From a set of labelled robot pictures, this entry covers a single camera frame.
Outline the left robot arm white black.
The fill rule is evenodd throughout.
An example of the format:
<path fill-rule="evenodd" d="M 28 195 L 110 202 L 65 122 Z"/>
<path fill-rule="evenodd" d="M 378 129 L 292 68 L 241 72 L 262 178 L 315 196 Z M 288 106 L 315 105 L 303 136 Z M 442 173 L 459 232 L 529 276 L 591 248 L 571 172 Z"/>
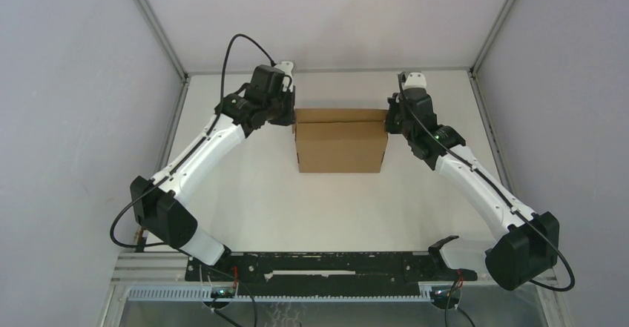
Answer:
<path fill-rule="evenodd" d="M 134 219 L 172 249 L 203 263 L 204 272 L 223 280 L 232 269 L 229 248 L 200 227 L 187 209 L 202 180 L 232 149 L 269 123 L 295 122 L 294 63 L 259 65 L 249 82 L 221 96 L 210 122 L 176 159 L 151 178 L 130 186 Z"/>

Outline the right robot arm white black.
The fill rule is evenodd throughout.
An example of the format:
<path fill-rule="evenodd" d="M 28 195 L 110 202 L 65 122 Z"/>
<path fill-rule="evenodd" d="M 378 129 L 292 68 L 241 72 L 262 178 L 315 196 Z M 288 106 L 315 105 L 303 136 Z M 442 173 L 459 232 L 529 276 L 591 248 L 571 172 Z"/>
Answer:
<path fill-rule="evenodd" d="M 425 89 L 400 90 L 387 103 L 386 132 L 403 135 L 413 155 L 464 195 L 493 236 L 441 241 L 428 261 L 432 276 L 446 280 L 458 269 L 487 273 L 512 291 L 560 262 L 559 221 L 517 199 L 479 163 L 454 128 L 438 124 Z"/>

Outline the brown cardboard box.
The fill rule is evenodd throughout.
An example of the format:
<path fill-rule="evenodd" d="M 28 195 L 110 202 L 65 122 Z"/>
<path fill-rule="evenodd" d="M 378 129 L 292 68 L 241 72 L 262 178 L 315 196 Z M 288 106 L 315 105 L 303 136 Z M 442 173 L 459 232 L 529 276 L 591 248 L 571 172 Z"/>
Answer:
<path fill-rule="evenodd" d="M 303 174 L 376 174 L 381 171 L 388 134 L 386 110 L 299 108 L 294 142 Z"/>

